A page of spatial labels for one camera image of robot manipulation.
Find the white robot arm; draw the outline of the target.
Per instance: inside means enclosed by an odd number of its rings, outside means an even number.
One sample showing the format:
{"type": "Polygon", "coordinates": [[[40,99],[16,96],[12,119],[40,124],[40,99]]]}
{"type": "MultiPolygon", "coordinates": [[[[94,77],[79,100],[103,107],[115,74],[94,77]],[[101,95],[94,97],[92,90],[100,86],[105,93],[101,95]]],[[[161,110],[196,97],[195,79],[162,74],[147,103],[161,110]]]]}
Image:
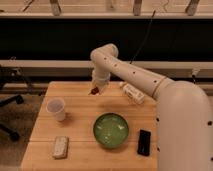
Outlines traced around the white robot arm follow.
{"type": "Polygon", "coordinates": [[[158,171],[213,171],[213,109],[203,89],[121,61],[113,44],[90,59],[95,87],[114,74],[156,100],[158,171]]]}

